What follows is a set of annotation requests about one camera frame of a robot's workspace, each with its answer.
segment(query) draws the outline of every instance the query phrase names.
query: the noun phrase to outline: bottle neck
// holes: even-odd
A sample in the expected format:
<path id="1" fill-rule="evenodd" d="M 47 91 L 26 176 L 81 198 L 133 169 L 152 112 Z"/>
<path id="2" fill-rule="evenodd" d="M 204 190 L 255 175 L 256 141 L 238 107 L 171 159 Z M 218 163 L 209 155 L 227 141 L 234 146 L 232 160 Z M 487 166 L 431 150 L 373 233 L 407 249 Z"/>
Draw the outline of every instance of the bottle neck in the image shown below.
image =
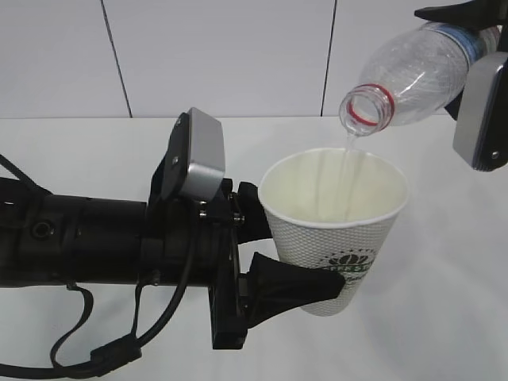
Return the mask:
<path id="1" fill-rule="evenodd" d="M 339 109 L 342 125 L 358 137 L 385 129 L 394 116 L 394 98 L 384 87 L 367 84 L 355 87 Z"/>

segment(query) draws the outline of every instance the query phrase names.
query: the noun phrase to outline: paper cup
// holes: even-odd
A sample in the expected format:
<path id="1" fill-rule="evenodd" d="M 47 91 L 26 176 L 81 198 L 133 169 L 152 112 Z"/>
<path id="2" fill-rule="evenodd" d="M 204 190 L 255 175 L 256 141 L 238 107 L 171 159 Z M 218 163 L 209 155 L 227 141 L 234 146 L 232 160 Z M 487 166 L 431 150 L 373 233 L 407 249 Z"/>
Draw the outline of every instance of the paper cup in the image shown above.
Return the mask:
<path id="1" fill-rule="evenodd" d="M 342 166 L 341 148 L 295 154 L 271 167 L 259 188 L 280 260 L 346 279 L 338 298 L 303 307 L 318 316 L 351 302 L 409 198 L 405 176 L 386 160 L 361 151 L 346 157 Z"/>

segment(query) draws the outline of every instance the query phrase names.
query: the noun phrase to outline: white wall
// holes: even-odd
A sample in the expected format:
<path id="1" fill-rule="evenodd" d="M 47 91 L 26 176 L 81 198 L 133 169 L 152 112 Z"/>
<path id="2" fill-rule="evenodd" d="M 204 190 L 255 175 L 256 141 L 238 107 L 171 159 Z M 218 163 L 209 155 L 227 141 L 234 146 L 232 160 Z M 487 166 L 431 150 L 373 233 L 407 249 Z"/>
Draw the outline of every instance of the white wall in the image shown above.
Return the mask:
<path id="1" fill-rule="evenodd" d="M 0 0 L 0 117 L 334 115 L 369 54 L 449 0 L 337 1 L 329 57 L 335 0 L 104 0 L 127 103 L 101 0 Z"/>
<path id="2" fill-rule="evenodd" d="M 0 117 L 126 117 L 99 1 L 0 1 Z"/>

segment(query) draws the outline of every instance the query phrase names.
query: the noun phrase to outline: clear plastic bottle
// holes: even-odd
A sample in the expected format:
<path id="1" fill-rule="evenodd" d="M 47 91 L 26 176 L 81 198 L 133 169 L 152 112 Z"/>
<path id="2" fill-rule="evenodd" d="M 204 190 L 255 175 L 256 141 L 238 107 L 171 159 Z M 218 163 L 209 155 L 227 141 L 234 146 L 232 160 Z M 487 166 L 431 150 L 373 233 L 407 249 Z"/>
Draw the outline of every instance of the clear plastic bottle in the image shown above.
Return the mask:
<path id="1" fill-rule="evenodd" d="M 497 27 L 473 33 L 426 23 L 381 47 L 341 103 L 342 125 L 366 136 L 388 125 L 420 121 L 449 104 L 463 89 L 469 67 L 494 52 Z"/>

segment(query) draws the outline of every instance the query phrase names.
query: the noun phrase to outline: bottle label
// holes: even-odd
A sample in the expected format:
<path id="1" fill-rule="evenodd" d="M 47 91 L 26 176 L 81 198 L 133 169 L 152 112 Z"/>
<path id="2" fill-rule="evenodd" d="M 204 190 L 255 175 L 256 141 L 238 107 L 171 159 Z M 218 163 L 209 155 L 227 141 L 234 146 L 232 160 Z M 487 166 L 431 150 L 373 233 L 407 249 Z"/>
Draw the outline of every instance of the bottle label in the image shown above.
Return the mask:
<path id="1" fill-rule="evenodd" d="M 487 35 L 486 33 L 480 34 L 459 26 L 435 22 L 425 24 L 423 29 L 433 30 L 434 32 L 444 34 L 454 40 L 464 52 L 464 55 L 468 59 L 469 66 L 485 56 L 488 52 L 493 52 L 496 49 L 497 41 L 495 36 L 488 38 L 492 33 L 487 33 Z"/>

